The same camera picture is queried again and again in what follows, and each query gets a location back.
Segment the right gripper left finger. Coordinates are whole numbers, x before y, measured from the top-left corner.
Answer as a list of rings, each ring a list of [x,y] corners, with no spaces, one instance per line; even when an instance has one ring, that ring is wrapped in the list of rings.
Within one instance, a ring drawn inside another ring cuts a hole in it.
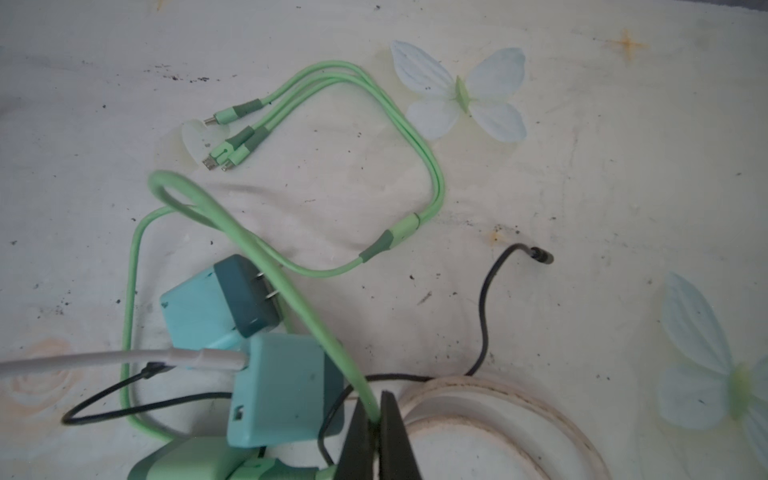
[[[373,480],[375,429],[358,400],[347,431],[341,456],[336,464],[334,480]]]

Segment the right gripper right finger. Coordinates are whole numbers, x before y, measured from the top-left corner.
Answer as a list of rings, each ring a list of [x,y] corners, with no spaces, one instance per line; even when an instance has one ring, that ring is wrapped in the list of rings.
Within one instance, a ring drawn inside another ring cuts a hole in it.
[[[381,395],[382,416],[379,427],[379,478],[382,480],[421,480],[418,464],[411,447],[394,394]]]

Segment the teal charger plug light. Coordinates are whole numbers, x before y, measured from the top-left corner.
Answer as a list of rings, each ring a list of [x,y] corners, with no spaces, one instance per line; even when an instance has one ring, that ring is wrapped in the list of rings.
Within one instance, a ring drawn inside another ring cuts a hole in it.
[[[308,335],[249,338],[249,363],[235,376],[226,438],[243,449],[309,441],[345,388],[345,380]]]

